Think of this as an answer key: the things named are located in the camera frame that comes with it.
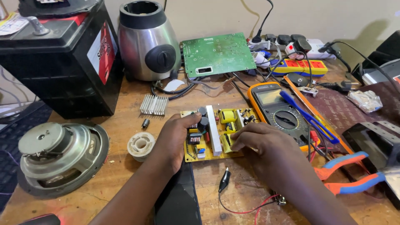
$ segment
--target digital multimeter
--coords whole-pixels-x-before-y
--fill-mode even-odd
[[[302,151],[308,150],[301,135],[308,138],[309,130],[305,119],[279,95],[282,91],[276,82],[255,84],[247,95],[261,121],[278,128],[293,137]]]

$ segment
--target aluminum heat sink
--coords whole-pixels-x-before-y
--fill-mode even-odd
[[[153,96],[146,94],[140,111],[148,115],[165,116],[165,109],[168,106],[168,97],[166,96]]]

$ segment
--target car battery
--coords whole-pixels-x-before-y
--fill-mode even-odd
[[[112,116],[123,78],[118,38],[103,0],[68,18],[0,36],[0,65],[64,119]]]

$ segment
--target wooden workbench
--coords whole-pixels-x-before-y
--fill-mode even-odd
[[[335,61],[329,61],[327,66],[329,72],[325,78],[333,82],[343,79],[342,66],[337,65]],[[262,81],[260,76],[256,78],[244,74],[240,76],[250,85]],[[211,77],[210,81],[222,82],[224,80],[224,76],[215,75]],[[246,94],[247,88],[240,82],[237,84],[243,88]],[[184,97],[170,101],[165,117],[141,115],[140,105],[144,95],[149,93],[148,82],[128,83],[124,80],[115,115],[109,118],[92,119],[93,122],[101,124],[111,138],[108,160],[94,178],[78,190],[50,200],[35,198],[17,186],[1,215],[0,224],[15,225],[32,217],[54,213],[64,222],[63,225],[86,225],[140,166],[141,163],[135,161],[128,153],[126,145],[131,136],[141,131],[141,124],[145,118],[150,119],[150,125],[146,131],[157,138],[165,121],[181,110],[196,110],[209,104],[212,104],[214,108],[248,107],[231,84],[218,90],[210,90],[202,85],[197,85]],[[56,113],[52,114],[49,121],[64,122]],[[322,157],[316,156],[313,166],[322,166],[324,163]],[[218,202],[218,185],[226,167],[229,167],[232,172],[230,185],[222,195],[222,201],[226,207],[234,211],[247,211],[260,205],[269,196],[267,188],[255,178],[250,165],[243,157],[193,163],[202,222],[204,225],[252,225],[255,212],[245,215],[232,214],[223,209]],[[355,174],[359,168],[354,166],[349,170]],[[348,183],[348,180],[340,172],[335,172],[327,182]],[[359,224],[400,224],[400,213],[387,198],[375,199],[363,193],[338,195],[337,198],[346,205],[352,217]],[[309,224],[290,204],[283,207],[276,204],[263,207],[257,223]],[[152,224],[151,215],[147,224]]]

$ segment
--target orange and blue pliers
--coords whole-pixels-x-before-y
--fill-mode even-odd
[[[335,170],[339,167],[356,163],[362,159],[368,157],[365,152],[357,152],[352,155],[341,156],[327,162],[322,168],[315,168],[315,173],[322,180],[326,180]],[[337,194],[353,194],[358,192],[363,192],[368,188],[376,185],[377,183],[384,181],[385,175],[382,172],[368,175],[359,181],[352,183],[325,183],[326,188],[328,188],[334,195]]]

